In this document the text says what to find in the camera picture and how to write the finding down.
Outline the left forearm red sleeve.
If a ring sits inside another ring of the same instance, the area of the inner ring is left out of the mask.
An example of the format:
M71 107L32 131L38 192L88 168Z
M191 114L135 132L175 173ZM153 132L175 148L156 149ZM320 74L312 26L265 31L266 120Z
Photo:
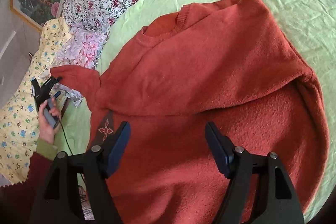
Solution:
M1 187L1 223L28 223L37 190L58 152L58 148L38 139L30 157L26 181Z

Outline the person's left hand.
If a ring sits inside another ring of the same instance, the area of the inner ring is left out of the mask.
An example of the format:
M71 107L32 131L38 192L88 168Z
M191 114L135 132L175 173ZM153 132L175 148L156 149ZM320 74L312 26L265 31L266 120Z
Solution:
M57 106L56 99L54 97L51 98L53 107L50 108L49 113L53 117L57 117L59 120L61 120L61 112ZM44 116L44 110L46 106L48 105L48 101L45 100L40 106L39 106L39 112L38 112L38 117L39 117L39 138L46 141L47 143L53 145L54 144L54 139L56 133L59 131L60 125L58 125L56 128L53 128L49 123L48 120L46 120Z

